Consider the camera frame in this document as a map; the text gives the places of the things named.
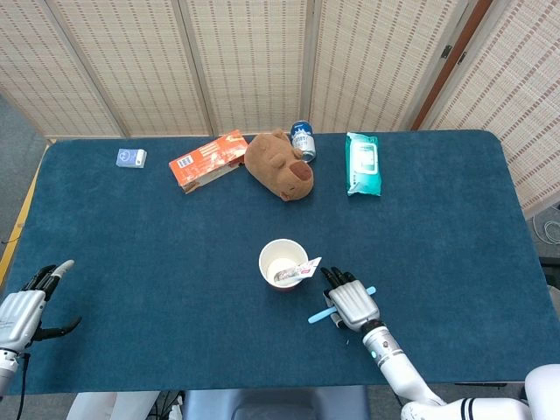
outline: woven panel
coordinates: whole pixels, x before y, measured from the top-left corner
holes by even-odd
[[[311,99],[316,131],[404,130],[459,0],[324,0]]]
[[[432,124],[492,131],[526,214],[560,193],[558,34],[558,1],[512,2]]]
[[[44,136],[119,136],[40,2],[2,1],[0,39],[0,90]]]
[[[304,0],[187,0],[218,131],[287,130],[298,119]]]
[[[208,134],[171,0],[54,3],[132,136]]]

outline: paper cup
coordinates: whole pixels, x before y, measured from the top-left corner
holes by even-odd
[[[259,255],[259,269],[266,282],[278,291],[291,291],[303,279],[280,286],[274,283],[274,275],[278,271],[306,263],[309,259],[305,249],[297,242],[289,239],[276,239],[265,245]]]

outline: white cable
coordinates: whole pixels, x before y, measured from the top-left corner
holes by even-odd
[[[539,235],[538,231],[536,230],[535,224],[535,216],[533,216],[533,229],[535,230],[535,235],[544,243],[548,243],[549,245],[560,245],[560,235],[556,236],[550,232],[550,228],[555,228],[558,232],[560,232],[560,222],[549,220],[542,226],[544,230],[544,236],[546,239]]]

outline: white robotic arm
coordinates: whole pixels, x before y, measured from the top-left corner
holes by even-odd
[[[362,342],[397,396],[410,400],[402,420],[552,420],[560,418],[560,365],[532,371],[526,380],[529,407],[510,398],[470,398],[446,404],[428,387],[389,329],[368,290],[351,273],[322,268],[332,289],[327,303],[336,307],[344,326],[362,332]],[[323,311],[325,315],[332,311]],[[323,316],[310,318],[311,322]]]
[[[81,317],[62,328],[41,328],[41,316],[59,280],[74,265],[43,267],[21,291],[10,293],[0,305],[0,399],[18,370],[18,357],[33,341],[48,340],[70,333]]]

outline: chair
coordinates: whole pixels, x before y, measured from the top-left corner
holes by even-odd
[[[188,391],[185,420],[369,420],[365,386]]]

